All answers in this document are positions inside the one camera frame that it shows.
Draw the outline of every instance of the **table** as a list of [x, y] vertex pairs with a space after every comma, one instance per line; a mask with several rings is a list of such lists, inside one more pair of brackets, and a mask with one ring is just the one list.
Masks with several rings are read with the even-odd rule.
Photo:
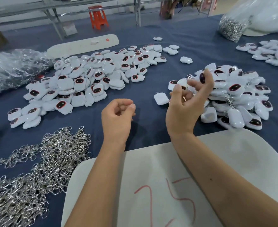
[[[132, 123], [126, 150], [170, 142], [165, 126], [167, 105], [158, 106], [153, 98], [156, 92], [165, 92], [168, 82], [179, 80], [188, 74], [201, 70], [206, 65], [216, 62], [218, 65], [232, 64], [241, 67], [243, 71], [256, 70], [266, 79], [266, 84], [271, 88], [270, 101], [274, 110], [270, 112], [269, 120], [263, 121], [263, 129], [254, 131], [265, 139], [278, 152], [278, 67], [266, 64], [264, 61], [256, 61], [251, 55], [235, 49], [238, 44], [258, 42], [262, 40], [278, 39], [278, 34], [266, 35], [258, 38], [242, 37], [238, 44], [227, 41], [216, 30], [221, 16], [200, 18], [190, 21], [174, 22], [164, 21], [159, 25], [134, 28], [133, 30], [112, 31], [120, 40], [120, 44], [110, 48], [118, 51], [130, 45], [142, 47], [150, 43], [161, 44], [167, 47], [170, 44], [180, 46], [179, 53], [170, 56], [162, 53], [167, 58], [166, 63], [148, 68], [143, 82], [126, 84], [123, 90], [107, 91], [107, 98], [95, 103], [91, 107], [79, 107], [73, 113], [62, 115], [59, 112], [49, 112], [42, 118], [42, 122], [35, 128], [23, 130], [22, 127], [10, 128], [7, 121], [7, 112], [15, 107], [24, 107], [27, 102], [22, 98], [27, 93], [25, 88], [16, 89], [9, 93], [0, 94], [0, 158], [8, 157], [14, 149], [22, 145], [40, 143], [46, 133], [53, 133], [61, 127], [72, 126], [74, 133], [80, 126], [84, 126], [86, 133], [92, 135], [92, 144], [89, 151], [96, 157], [102, 145], [103, 132], [101, 126], [101, 111], [115, 98], [129, 98], [136, 104], [136, 116]], [[162, 42], [153, 41], [154, 36], [161, 36]], [[49, 45], [41, 44], [40, 51], [45, 51]], [[180, 63], [180, 57], [187, 56], [193, 59], [193, 63]], [[205, 124], [200, 121], [194, 129], [195, 135], [204, 135], [223, 130], [217, 123]], [[0, 165], [0, 177], [17, 176], [27, 173], [36, 161], [27, 161], [17, 164], [14, 168], [4, 169]], [[56, 196], [47, 195], [50, 213], [46, 219], [38, 218], [33, 225], [60, 226], [65, 194]]]
[[[133, 5], [134, 10], [135, 10], [136, 23], [138, 24], [138, 15], [137, 15], [138, 4], [137, 4], [136, 0], [134, 0], [133, 3], [127, 3], [127, 4], [122, 4], [122, 5], [112, 5], [112, 6], [108, 6], [108, 7], [99, 8], [99, 9], [93, 9], [93, 10], [87, 9], [87, 10], [81, 10], [81, 11], [77, 11], [77, 12], [69, 12], [69, 13], [63, 13], [63, 14], [58, 14], [57, 9], [56, 9], [56, 8], [60, 8], [60, 7], [91, 5], [91, 4], [102, 3], [102, 2], [107, 2], [107, 1], [112, 1], [112, 0], [76, 0], [76, 1], [41, 0], [39, 2], [22, 3], [22, 4], [15, 4], [15, 5], [0, 7], [0, 17], [8, 17], [8, 16], [13, 16], [13, 15], [18, 15], [18, 14], [29, 13], [29, 12], [33, 12], [33, 11], [42, 11], [46, 15], [45, 17], [36, 17], [36, 18], [31, 18], [31, 19], [10, 21], [10, 22], [5, 22], [5, 24], [50, 19], [61, 40], [63, 40], [63, 37], [65, 37], [66, 34], [65, 34], [65, 30], [63, 29], [63, 26], [62, 26], [62, 23], [61, 23], [59, 17], [64, 16], [64, 15], [74, 15], [74, 14], [78, 14], [78, 13], [84, 13], [84, 12], [90, 12], [90, 11], [96, 11], [96, 10], [102, 10], [102, 9], [112, 9], [112, 8], [117, 8], [117, 7], [126, 7], [126, 6]], [[54, 15], [52, 15], [50, 13], [50, 11], [49, 11], [50, 9], [53, 10]], [[56, 19], [58, 21], [60, 30], [56, 26]]]

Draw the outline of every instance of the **right hand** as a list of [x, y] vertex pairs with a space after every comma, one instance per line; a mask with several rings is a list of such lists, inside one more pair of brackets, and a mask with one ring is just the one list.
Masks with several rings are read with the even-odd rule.
[[193, 133], [197, 119], [204, 112], [204, 103], [214, 87], [213, 76], [208, 69], [204, 71], [204, 76], [205, 84], [196, 80], [187, 80], [187, 84], [197, 90], [195, 96], [191, 91], [182, 90], [179, 84], [176, 84], [171, 92], [166, 113], [166, 127], [171, 138], [175, 135]]

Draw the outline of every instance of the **pile of metal clasps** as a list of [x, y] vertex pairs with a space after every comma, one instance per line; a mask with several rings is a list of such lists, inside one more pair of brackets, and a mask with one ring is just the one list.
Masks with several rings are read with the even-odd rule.
[[41, 161], [34, 164], [30, 173], [0, 178], [0, 226], [26, 227], [38, 216], [47, 216], [45, 195], [66, 192], [75, 167], [91, 158], [91, 152], [87, 153], [91, 135], [85, 134], [83, 128], [75, 135], [70, 133], [71, 127], [61, 128], [46, 134], [41, 144], [22, 146], [8, 159], [0, 159], [5, 168], [12, 168], [18, 162], [35, 160], [41, 153]]

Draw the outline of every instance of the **left hand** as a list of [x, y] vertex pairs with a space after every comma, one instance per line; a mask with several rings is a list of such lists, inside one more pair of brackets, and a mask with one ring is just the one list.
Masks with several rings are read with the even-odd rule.
[[102, 111], [103, 142], [125, 148], [136, 105], [131, 99], [114, 99]]

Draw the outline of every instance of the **blue tablecloth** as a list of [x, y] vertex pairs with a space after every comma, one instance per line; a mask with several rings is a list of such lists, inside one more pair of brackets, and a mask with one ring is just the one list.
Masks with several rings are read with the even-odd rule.
[[[43, 116], [39, 126], [24, 130], [22, 126], [11, 129], [7, 120], [7, 112], [12, 108], [24, 107], [27, 102], [23, 95], [27, 90], [23, 87], [0, 95], [0, 158], [8, 157], [14, 149], [22, 145], [32, 145], [41, 142], [46, 133], [53, 133], [57, 129], [72, 126], [75, 132], [80, 126], [85, 127], [85, 132], [92, 135], [92, 144], [89, 151], [96, 157], [102, 145], [103, 132], [101, 126], [102, 109], [115, 98], [129, 98], [136, 104], [136, 116], [132, 123], [126, 150], [137, 149], [156, 144], [170, 142], [166, 126], [165, 114], [167, 105], [158, 106], [153, 98], [156, 92], [165, 92], [170, 80], [179, 80], [188, 74], [203, 69], [207, 64], [215, 62], [217, 65], [236, 65], [243, 71], [256, 70], [260, 76], [266, 79], [272, 92], [270, 101], [274, 110], [270, 112], [269, 120], [263, 121], [263, 129], [255, 131], [264, 138], [278, 152], [278, 67], [266, 64], [264, 61], [256, 61], [251, 55], [235, 49], [234, 42], [228, 41], [217, 33], [220, 16], [181, 21], [170, 24], [165, 21], [160, 25], [138, 27], [132, 30], [112, 32], [120, 40], [120, 44], [110, 48], [111, 51], [118, 51], [128, 48], [130, 45], [137, 45], [139, 48], [150, 43], [161, 44], [167, 47], [170, 44], [180, 46], [179, 53], [170, 56], [162, 53], [167, 62], [150, 66], [143, 82], [126, 84], [123, 90], [107, 91], [107, 98], [94, 103], [91, 107], [74, 108], [73, 113], [68, 115], [59, 112], [49, 112]], [[154, 36], [163, 38], [162, 42], [153, 41]], [[242, 37], [239, 44], [247, 42], [259, 42], [262, 40], [278, 39], [278, 34], [271, 34], [258, 38]], [[46, 42], [46, 47], [41, 46], [44, 51], [48, 46], [57, 44], [58, 41]], [[180, 57], [186, 56], [193, 59], [193, 63], [183, 64]], [[204, 135], [223, 130], [216, 122], [203, 124], [200, 121], [195, 126], [195, 135]], [[17, 164], [14, 168], [4, 169], [0, 165], [0, 177], [17, 176], [20, 173], [27, 173], [34, 162]], [[33, 226], [60, 226], [65, 194], [47, 196], [50, 213], [46, 219], [38, 218]]]

